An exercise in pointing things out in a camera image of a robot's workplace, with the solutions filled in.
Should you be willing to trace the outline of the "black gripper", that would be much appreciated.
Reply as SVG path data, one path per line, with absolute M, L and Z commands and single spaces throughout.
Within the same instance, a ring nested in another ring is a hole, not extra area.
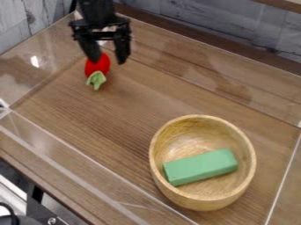
M 85 18 L 69 23 L 73 38 L 78 40 L 81 48 L 93 62 L 102 57 L 100 40 L 113 40 L 116 56 L 120 64 L 126 63 L 132 55 L 132 21 L 126 17 L 113 17 L 105 25 L 93 25 Z

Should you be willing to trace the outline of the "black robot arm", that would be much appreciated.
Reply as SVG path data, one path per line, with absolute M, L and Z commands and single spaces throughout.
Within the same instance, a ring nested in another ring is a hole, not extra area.
M 78 0 L 84 17 L 70 22 L 73 38 L 93 62 L 102 58 L 100 40 L 110 40 L 116 46 L 120 64 L 132 55 L 132 21 L 116 13 L 113 0 Z

